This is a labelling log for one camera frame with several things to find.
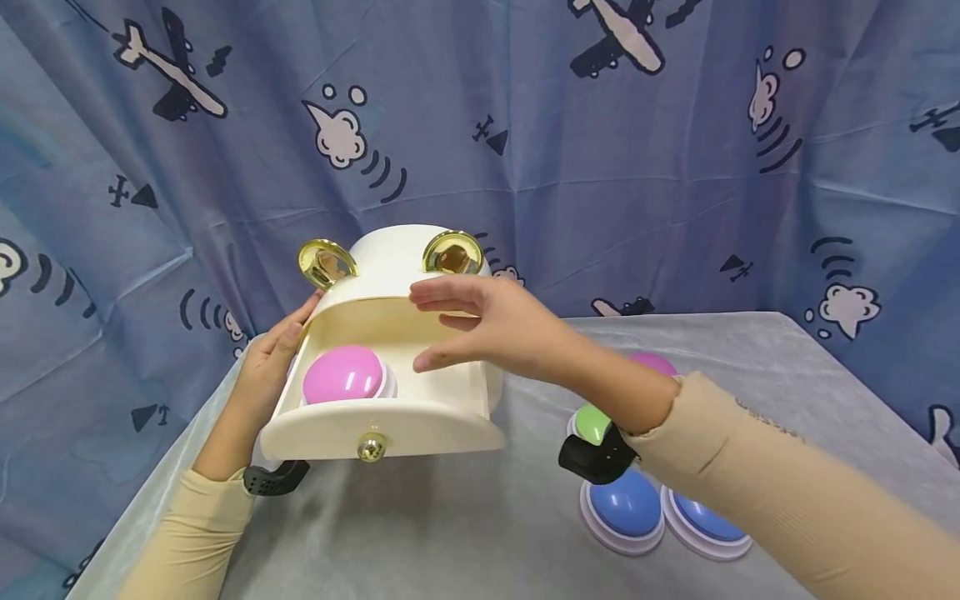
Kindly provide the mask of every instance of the blue fabric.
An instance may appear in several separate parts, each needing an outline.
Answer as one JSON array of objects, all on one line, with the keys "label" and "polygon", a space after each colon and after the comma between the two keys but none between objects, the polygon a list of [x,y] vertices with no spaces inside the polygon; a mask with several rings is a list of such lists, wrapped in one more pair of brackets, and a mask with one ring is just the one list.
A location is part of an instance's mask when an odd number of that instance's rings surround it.
[{"label": "blue fabric", "polygon": [[[56,598],[326,237],[779,310],[956,462],[960,4],[0,2],[0,598]],[[960,444],[960,432],[953,433]]]}]

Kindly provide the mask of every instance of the gold knob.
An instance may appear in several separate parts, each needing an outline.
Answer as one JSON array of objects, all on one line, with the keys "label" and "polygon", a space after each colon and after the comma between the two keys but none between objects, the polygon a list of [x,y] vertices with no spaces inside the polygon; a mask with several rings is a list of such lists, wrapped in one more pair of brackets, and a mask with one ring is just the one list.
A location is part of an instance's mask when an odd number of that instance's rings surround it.
[{"label": "gold knob", "polygon": [[378,433],[366,433],[357,446],[357,457],[365,463],[375,463],[387,453],[387,441]]},{"label": "gold knob", "polygon": [[304,244],[298,262],[303,276],[324,291],[346,276],[357,276],[353,256],[330,240],[310,240]]},{"label": "gold knob", "polygon": [[476,275],[483,268],[480,242],[466,231],[444,231],[423,249],[424,273]]}]

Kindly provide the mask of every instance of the right hand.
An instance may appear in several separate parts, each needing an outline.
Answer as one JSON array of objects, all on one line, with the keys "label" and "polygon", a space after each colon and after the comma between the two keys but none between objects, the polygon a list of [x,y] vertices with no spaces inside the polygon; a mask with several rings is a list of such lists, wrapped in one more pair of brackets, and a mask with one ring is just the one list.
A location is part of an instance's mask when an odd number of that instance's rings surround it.
[{"label": "right hand", "polygon": [[562,385],[577,348],[590,344],[509,279],[470,275],[426,279],[410,286],[410,301],[421,311],[474,315],[440,315],[442,324],[464,333],[422,352],[414,360],[415,372],[483,360]]}]

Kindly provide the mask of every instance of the gold ear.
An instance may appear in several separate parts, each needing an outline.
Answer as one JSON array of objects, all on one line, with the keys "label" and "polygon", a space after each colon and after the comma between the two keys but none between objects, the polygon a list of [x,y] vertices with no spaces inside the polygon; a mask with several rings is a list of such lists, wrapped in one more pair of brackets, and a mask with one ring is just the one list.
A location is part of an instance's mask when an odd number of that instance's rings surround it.
[{"label": "gold ear", "polygon": [[480,242],[465,231],[444,231],[423,249],[425,273],[476,275],[482,267]]},{"label": "gold ear", "polygon": [[310,240],[300,248],[300,272],[307,281],[326,291],[339,279],[357,276],[357,263],[340,244]]}]

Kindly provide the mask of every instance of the purple button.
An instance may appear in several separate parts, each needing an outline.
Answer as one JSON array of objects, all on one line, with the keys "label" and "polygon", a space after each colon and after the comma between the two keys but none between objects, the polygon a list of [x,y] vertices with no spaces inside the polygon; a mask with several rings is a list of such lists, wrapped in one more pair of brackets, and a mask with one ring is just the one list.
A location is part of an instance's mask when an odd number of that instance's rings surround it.
[{"label": "purple button", "polygon": [[307,404],[376,396],[383,365],[369,348],[341,346],[313,361],[303,377]]},{"label": "purple button", "polygon": [[636,360],[641,365],[650,367],[654,371],[661,372],[668,377],[672,377],[677,374],[677,369],[670,361],[663,358],[662,356],[657,356],[656,354],[648,354],[647,352],[638,352],[630,357],[630,360]]}]

